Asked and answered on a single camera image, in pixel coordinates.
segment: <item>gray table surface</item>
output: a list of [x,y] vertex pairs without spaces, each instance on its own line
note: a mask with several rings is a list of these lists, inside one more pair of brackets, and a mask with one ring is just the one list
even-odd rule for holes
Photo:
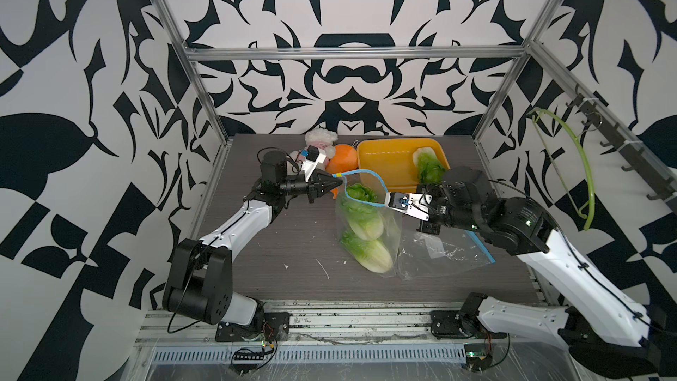
[[[339,136],[338,143],[371,138],[377,137]],[[442,145],[451,167],[483,169],[470,136],[434,139]],[[242,197],[260,176],[256,152],[267,146],[292,151],[305,144],[303,135],[236,135],[200,236],[242,206]],[[487,249],[496,262],[471,271],[406,282],[397,276],[383,278],[363,268],[336,241],[331,194],[314,204],[299,197],[238,255],[233,262],[233,289],[259,299],[278,300],[462,302],[470,292],[483,292],[504,301],[538,303],[527,267],[504,250],[491,245]]]

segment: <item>orange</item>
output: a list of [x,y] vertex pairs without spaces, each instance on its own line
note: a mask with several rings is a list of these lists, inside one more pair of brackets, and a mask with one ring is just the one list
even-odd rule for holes
[[345,173],[358,169],[358,151],[349,145],[336,145],[336,155],[329,161],[326,172]]

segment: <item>stuffed toy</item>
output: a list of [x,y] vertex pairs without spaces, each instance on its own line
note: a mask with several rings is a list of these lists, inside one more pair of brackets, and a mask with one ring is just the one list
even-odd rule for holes
[[[339,139],[339,135],[333,131],[329,131],[326,128],[313,128],[309,132],[305,133],[305,147],[315,146],[318,149],[324,150],[327,154],[327,159],[323,163],[317,165],[317,169],[323,170],[329,164],[330,160],[336,155],[336,149],[334,148],[334,141]],[[295,150],[289,154],[289,156],[296,162],[303,162],[305,156],[300,154],[300,150]],[[292,164],[287,163],[287,174],[295,174],[295,171],[292,170]]]

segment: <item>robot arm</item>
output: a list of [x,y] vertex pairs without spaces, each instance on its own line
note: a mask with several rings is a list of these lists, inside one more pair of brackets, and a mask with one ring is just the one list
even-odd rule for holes
[[658,370],[656,343],[665,314],[621,292],[535,201],[499,199],[484,173],[457,167],[439,186],[419,185],[415,195],[392,193],[389,205],[416,217],[423,211],[419,231],[424,233],[437,235],[441,225],[480,233],[536,269],[571,302],[570,307],[529,307],[472,293],[458,314],[461,336],[483,330],[521,335],[568,349],[582,365],[610,378]]
[[258,303],[233,292],[232,261],[277,218],[288,200],[305,194],[312,203],[341,185],[341,179],[315,169],[325,158],[323,150],[309,147],[298,174],[288,177],[286,153],[267,152],[261,162],[261,177],[239,211],[199,240],[185,239],[177,245],[165,284],[163,308],[211,324],[252,323]]

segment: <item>metal grate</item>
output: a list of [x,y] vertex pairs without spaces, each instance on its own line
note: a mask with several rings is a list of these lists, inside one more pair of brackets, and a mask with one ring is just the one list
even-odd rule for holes
[[[240,346],[158,347],[155,365],[229,363]],[[272,363],[465,363],[463,344],[281,345]]]

